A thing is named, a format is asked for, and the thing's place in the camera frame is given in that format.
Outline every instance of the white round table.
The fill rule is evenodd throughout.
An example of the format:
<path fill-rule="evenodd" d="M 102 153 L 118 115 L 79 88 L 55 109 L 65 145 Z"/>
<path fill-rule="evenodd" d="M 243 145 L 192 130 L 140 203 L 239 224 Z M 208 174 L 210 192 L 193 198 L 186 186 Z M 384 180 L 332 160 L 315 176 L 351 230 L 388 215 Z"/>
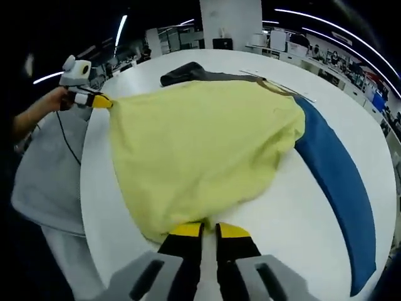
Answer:
<path fill-rule="evenodd" d="M 366 300 L 380 277 L 390 250 L 396 215 L 395 176 L 385 137 L 374 119 L 341 90 L 288 63 L 226 50 L 185 50 L 130 68 L 108 80 L 112 98 L 161 89 L 160 77 L 190 61 L 207 71 L 266 77 L 310 99 L 354 160 L 370 199 L 376 230 L 377 270 L 364 289 L 350 298 L 351 270 L 336 216 L 310 170 L 295 150 L 281 160 L 276 177 L 259 198 L 232 208 L 214 221 L 250 232 L 262 254 L 272 254 L 300 274 L 321 301 Z M 113 273 L 157 246 L 141 235 L 125 207 L 108 140 L 109 113 L 94 109 L 81 165 L 81 207 L 88 246 L 107 287 Z M 216 243 L 204 237 L 196 300 L 221 300 L 216 277 Z"/>

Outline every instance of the blue towel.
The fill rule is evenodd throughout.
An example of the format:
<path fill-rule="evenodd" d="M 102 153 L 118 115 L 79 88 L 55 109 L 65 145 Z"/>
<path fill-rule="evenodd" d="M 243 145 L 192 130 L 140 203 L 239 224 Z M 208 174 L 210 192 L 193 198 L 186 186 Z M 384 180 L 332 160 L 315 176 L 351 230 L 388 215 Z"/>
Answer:
<path fill-rule="evenodd" d="M 295 149 L 309 167 L 333 208 L 351 263 L 351 297 L 376 270 L 376 236 L 370 201 L 355 163 L 326 120 L 303 97 L 305 134 Z"/>

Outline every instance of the yellow cloth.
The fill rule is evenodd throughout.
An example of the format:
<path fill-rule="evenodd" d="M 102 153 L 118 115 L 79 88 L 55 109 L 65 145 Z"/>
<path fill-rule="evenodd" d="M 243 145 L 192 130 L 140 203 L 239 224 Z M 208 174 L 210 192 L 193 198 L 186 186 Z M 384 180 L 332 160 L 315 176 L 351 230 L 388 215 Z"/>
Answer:
<path fill-rule="evenodd" d="M 121 98 L 110 110 L 125 204 L 154 241 L 261 194 L 304 130 L 292 97 L 243 81 L 190 82 Z"/>

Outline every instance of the fluorescent light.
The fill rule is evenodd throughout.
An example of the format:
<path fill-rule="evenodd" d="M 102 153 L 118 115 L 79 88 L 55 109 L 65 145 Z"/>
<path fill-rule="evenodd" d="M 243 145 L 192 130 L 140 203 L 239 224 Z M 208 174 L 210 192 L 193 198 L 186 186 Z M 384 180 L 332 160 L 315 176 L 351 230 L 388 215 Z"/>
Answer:
<path fill-rule="evenodd" d="M 61 74 L 63 74 L 63 73 L 64 73 L 64 71 L 61 71 L 61 72 L 57 72 L 57 73 L 48 75 L 47 77 L 42 77 L 42 78 L 40 78 L 40 79 L 38 79 L 38 80 L 35 80 L 35 81 L 33 82 L 33 84 L 35 85 L 35 84 L 37 84 L 37 83 L 43 82 L 44 80 L 47 80 L 47 79 L 49 79 L 49 78 L 51 78 L 51 77 L 56 77 L 57 75 L 61 75 Z"/>
<path fill-rule="evenodd" d="M 364 44 L 366 47 L 368 47 L 370 50 L 372 50 L 374 53 L 376 53 L 376 55 L 378 55 L 378 56 L 391 68 L 391 70 L 393 70 L 393 72 L 397 75 L 397 77 L 400 78 L 400 76 L 398 75 L 397 71 L 395 71 L 394 67 L 393 67 L 393 66 L 392 66 L 392 65 L 391 65 L 391 64 L 390 64 L 375 48 L 373 48 L 372 46 L 370 46 L 367 42 L 363 41 L 363 40 L 362 40 L 361 38 L 359 38 L 358 36 L 355 36 L 353 33 L 349 32 L 348 30 L 346 30 L 346 29 L 344 29 L 344 28 L 342 28 L 342 27 L 340 27 L 340 26 L 338 26 L 338 25 L 336 25 L 336 24 L 334 24 L 334 23 L 332 23 L 332 22 L 329 22 L 329 21 L 327 21 L 327 20 L 324 20 L 324 19 L 321 19 L 321 18 L 318 18 L 318 17 L 315 17 L 315 16 L 311 16 L 310 14 L 304 14 L 304 13 L 299 13 L 299 12 L 297 12 L 297 11 L 288 11 L 287 9 L 278 9 L 278 8 L 276 8 L 275 11 L 281 11 L 282 13 L 297 14 L 297 15 L 300 15 L 300 16 L 312 18 L 312 19 L 315 19 L 315 20 L 324 22 L 324 23 L 326 23 L 326 24 L 332 25 L 332 26 L 334 26 L 335 28 L 344 31 L 345 33 L 348 33 L 350 36 L 354 37 L 354 38 L 357 39 L 359 42 L 361 42 L 361 43 Z"/>
<path fill-rule="evenodd" d="M 277 21 L 262 21 L 263 23 L 273 23 L 273 24 L 280 24 L 279 22 L 277 22 Z"/>
<path fill-rule="evenodd" d="M 318 34 L 318 35 L 320 35 L 320 36 L 324 36 L 325 38 L 327 38 L 327 39 L 329 39 L 329 40 L 332 40 L 332 41 L 334 41 L 334 42 L 336 42 L 336 43 L 342 45 L 342 47 L 345 47 L 346 49 L 352 51 L 354 54 L 358 55 L 361 59 L 363 59 L 364 61 L 366 61 L 367 63 L 369 63 L 369 65 L 370 65 L 374 70 L 376 70 L 376 71 L 385 79 L 385 81 L 393 88 L 394 92 L 398 95 L 398 97 L 401 98 L 401 94 L 397 91 L 397 89 L 396 89 L 396 88 L 394 87 L 394 85 L 390 82 L 390 80 L 388 80 L 388 78 L 387 78 L 374 64 L 370 63 L 363 55 L 357 53 L 354 49 L 352 49 L 352 48 L 349 47 L 348 45 L 346 45 L 346 44 L 344 44 L 344 43 L 342 43 L 342 42 L 340 42 L 340 41 L 337 41 L 336 39 L 333 39 L 332 37 L 327 36 L 327 35 L 325 35 L 325 34 L 323 34 L 323 33 L 319 33 L 319 32 L 317 32 L 317 31 L 314 31 L 314 30 L 312 30 L 312 29 L 305 28 L 305 27 L 302 27 L 302 29 L 303 29 L 303 30 L 310 31 L 311 33 Z"/>
<path fill-rule="evenodd" d="M 182 22 L 182 23 L 180 23 L 180 25 L 187 24 L 187 23 L 189 23 L 189 22 L 192 22 L 193 20 L 195 20 L 195 19 L 191 19 L 191 20 L 188 20 L 188 21 Z"/>
<path fill-rule="evenodd" d="M 120 35 L 121 35 L 122 30 L 123 30 L 124 23 L 125 23 L 125 20 L 126 20 L 126 19 L 127 19 L 127 15 L 124 15 L 124 16 L 121 18 L 120 27 L 118 28 L 117 37 L 116 37 L 116 39 L 115 39 L 115 46 L 116 46 L 116 47 L 117 47 L 117 45 L 118 45 L 118 42 L 120 41 Z"/>

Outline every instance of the ceiling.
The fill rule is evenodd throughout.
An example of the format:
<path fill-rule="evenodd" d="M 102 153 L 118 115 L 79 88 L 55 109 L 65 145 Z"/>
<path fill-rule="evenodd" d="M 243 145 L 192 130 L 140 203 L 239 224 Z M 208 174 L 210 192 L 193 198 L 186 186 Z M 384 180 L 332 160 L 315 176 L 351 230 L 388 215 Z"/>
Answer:
<path fill-rule="evenodd" d="M 395 7 L 392 9 L 396 4 L 391 5 L 394 2 L 389 0 L 381 0 L 380 5 L 368 3 L 359 0 L 262 0 L 263 19 L 280 21 L 283 26 L 293 29 L 304 26 L 330 34 L 333 28 L 329 26 L 305 17 L 278 13 L 274 8 L 300 11 L 327 19 L 369 42 L 401 71 L 399 50 L 395 47 L 398 12 Z M 29 43 L 36 57 L 35 78 L 58 71 L 70 54 L 77 55 L 92 45 L 101 47 L 102 41 L 114 39 L 124 14 L 128 18 L 120 38 L 122 43 L 143 37 L 146 29 L 179 24 L 192 18 L 201 25 L 199 0 L 157 3 L 134 0 L 39 0 L 24 5 L 14 1 L 10 6 L 9 3 L 7 5 L 10 16 L 17 19 L 13 22 L 1 21 L 9 33 L 6 36 L 12 39 L 12 49 Z M 367 54 L 379 68 L 383 66 L 371 51 L 358 44 L 355 47 Z"/>

